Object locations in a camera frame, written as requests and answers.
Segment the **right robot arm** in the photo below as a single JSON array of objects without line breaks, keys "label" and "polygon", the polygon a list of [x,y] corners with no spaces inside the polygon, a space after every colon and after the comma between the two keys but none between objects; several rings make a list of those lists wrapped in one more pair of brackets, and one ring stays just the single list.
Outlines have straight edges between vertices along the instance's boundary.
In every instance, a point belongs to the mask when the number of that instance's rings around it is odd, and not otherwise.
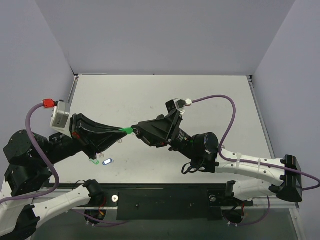
[{"label": "right robot arm", "polygon": [[182,115],[173,110],[168,115],[141,121],[132,125],[133,133],[149,147],[169,146],[190,160],[182,173],[228,173],[248,177],[246,181],[233,181],[223,192],[230,205],[264,196],[300,203],[303,200],[302,176],[294,156],[259,158],[223,149],[212,132],[188,135],[180,128]]}]

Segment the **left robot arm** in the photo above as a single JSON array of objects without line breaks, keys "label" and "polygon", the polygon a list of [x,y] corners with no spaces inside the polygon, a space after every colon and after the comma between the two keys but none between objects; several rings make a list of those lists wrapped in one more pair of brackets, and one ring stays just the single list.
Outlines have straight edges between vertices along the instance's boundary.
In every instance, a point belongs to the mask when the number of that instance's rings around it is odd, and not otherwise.
[{"label": "left robot arm", "polygon": [[0,238],[25,240],[37,228],[72,208],[90,204],[102,206],[106,197],[95,179],[43,204],[33,204],[44,183],[53,175],[54,165],[77,153],[95,160],[127,133],[120,127],[96,123],[83,114],[74,114],[67,132],[49,138],[33,133],[30,127],[17,131],[4,147],[9,162],[0,193]]}]

